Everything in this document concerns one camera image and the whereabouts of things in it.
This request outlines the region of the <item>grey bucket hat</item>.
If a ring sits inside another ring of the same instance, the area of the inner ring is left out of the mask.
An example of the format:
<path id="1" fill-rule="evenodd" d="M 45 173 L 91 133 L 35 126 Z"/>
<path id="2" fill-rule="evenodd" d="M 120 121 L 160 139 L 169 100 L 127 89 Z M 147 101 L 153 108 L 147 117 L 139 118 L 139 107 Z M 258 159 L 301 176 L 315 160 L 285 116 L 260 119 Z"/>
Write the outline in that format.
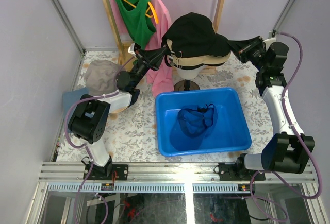
<path id="1" fill-rule="evenodd" d="M 108 60 L 92 61 L 85 73 L 85 83 L 89 94 L 100 96 L 117 90 L 116 76 L 125 69 Z"/>

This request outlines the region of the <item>black baseball cap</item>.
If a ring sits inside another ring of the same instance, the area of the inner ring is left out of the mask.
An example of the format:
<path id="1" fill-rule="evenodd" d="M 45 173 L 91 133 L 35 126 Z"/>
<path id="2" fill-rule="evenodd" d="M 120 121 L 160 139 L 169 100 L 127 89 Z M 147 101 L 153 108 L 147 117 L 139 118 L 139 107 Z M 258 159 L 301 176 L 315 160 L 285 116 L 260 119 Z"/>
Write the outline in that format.
<path id="1" fill-rule="evenodd" d="M 226 56 L 211 56 L 204 55 L 198 57 L 189 57 L 189 58 L 178 58 L 175 56 L 165 56 L 164 62 L 168 67 L 176 67 L 183 70 L 192 70 L 194 68 L 200 67 L 202 65 L 206 66 L 221 66 L 223 65 L 230 57 L 230 53 Z"/>
<path id="2" fill-rule="evenodd" d="M 163 35 L 161 45 L 166 45 L 178 58 L 224 57 L 231 52 L 227 41 L 225 36 L 215 32 L 208 17 L 190 12 L 173 22 Z"/>

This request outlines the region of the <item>peach bucket hat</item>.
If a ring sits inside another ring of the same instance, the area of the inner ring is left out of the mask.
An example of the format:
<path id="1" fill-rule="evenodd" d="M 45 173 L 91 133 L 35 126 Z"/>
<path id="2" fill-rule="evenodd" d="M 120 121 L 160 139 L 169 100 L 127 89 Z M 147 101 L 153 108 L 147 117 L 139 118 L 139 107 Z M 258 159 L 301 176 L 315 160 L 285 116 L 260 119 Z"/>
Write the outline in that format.
<path id="1" fill-rule="evenodd" d="M 113 100 L 109 101 L 110 109 L 109 114 L 116 114 L 122 112 L 123 110 L 127 109 L 129 104 L 123 100 Z"/>

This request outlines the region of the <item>blue cap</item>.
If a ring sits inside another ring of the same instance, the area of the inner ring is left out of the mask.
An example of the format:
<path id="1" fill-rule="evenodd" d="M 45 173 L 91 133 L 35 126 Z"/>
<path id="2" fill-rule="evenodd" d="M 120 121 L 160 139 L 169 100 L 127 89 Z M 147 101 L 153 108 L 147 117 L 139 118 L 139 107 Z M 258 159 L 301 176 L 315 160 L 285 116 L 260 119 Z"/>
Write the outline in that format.
<path id="1" fill-rule="evenodd" d="M 179 152 L 198 150 L 217 123 L 214 104 L 186 106 L 180 109 L 170 133 L 170 143 Z"/>

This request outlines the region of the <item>beige mannequin head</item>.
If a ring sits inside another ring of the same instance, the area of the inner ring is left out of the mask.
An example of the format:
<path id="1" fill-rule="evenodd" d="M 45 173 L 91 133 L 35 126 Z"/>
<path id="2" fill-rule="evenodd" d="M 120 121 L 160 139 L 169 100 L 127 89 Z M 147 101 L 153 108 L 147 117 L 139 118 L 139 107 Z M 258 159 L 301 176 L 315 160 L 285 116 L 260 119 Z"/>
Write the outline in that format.
<path id="1" fill-rule="evenodd" d="M 195 91 L 199 90 L 200 87 L 197 83 L 192 81 L 202 70 L 204 70 L 207 66 L 202 65 L 200 67 L 194 68 L 192 70 L 183 70 L 176 68 L 178 75 L 183 79 L 174 85 L 174 91 Z"/>

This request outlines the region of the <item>khaki hat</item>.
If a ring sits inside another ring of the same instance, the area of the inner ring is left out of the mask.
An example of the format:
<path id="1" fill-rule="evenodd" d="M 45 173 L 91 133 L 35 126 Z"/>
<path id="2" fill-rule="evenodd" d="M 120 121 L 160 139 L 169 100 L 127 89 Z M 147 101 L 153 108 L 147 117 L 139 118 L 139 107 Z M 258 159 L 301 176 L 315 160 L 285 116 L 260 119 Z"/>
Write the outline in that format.
<path id="1" fill-rule="evenodd" d="M 231 54 L 228 39 L 219 35 L 213 39 L 167 38 L 162 45 L 169 50 L 169 64 L 184 70 L 202 65 L 219 66 Z"/>

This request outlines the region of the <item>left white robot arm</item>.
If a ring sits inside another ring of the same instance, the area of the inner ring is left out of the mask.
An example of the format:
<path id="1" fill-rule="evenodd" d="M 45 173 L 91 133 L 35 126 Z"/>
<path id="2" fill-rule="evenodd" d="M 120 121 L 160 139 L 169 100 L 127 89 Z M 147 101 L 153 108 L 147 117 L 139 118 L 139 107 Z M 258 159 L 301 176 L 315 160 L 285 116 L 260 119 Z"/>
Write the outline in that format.
<path id="1" fill-rule="evenodd" d="M 120 68 L 111 79 L 115 91 L 99 96 L 83 95 L 74 103 L 64 118 L 64 135 L 71 142 L 72 133 L 82 141 L 81 145 L 71 144 L 76 149 L 84 148 L 88 154 L 85 163 L 85 179 L 92 177 L 102 180 L 114 177 L 112 158 L 107 152 L 102 136 L 105 132 L 108 115 L 132 106 L 140 94 L 137 85 L 149 70 L 159 70 L 164 56 L 170 49 L 163 45 L 159 49 L 143 50 L 133 43 L 128 52 L 133 56 L 133 67 L 129 71 Z"/>

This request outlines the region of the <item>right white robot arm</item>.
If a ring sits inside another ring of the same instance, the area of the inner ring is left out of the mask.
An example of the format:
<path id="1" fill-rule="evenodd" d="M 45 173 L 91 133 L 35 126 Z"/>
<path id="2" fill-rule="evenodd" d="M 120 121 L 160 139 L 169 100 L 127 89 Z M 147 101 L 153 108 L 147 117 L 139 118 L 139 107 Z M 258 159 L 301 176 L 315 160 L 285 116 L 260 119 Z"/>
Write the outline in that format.
<path id="1" fill-rule="evenodd" d="M 282 72 L 289 47 L 276 38 L 264 40 L 260 36 L 227 43 L 240 62 L 257 68 L 255 84 L 267 105 L 274 133 L 261 153 L 244 153 L 237 158 L 236 176 L 246 180 L 258 170 L 301 174 L 315 142 L 298 125 L 289 101 L 289 84 Z"/>

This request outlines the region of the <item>blue plastic bin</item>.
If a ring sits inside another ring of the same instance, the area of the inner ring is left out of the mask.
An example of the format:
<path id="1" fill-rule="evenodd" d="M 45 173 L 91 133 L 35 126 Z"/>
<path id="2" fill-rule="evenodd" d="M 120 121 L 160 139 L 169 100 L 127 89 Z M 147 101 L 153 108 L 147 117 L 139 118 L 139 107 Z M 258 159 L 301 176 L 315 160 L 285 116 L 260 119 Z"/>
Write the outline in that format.
<path id="1" fill-rule="evenodd" d="M 179 124 L 183 109 L 213 111 L 213 125 L 197 137 Z M 165 157 L 246 150 L 252 144 L 238 93 L 232 88 L 163 93 L 155 99 L 157 143 Z"/>

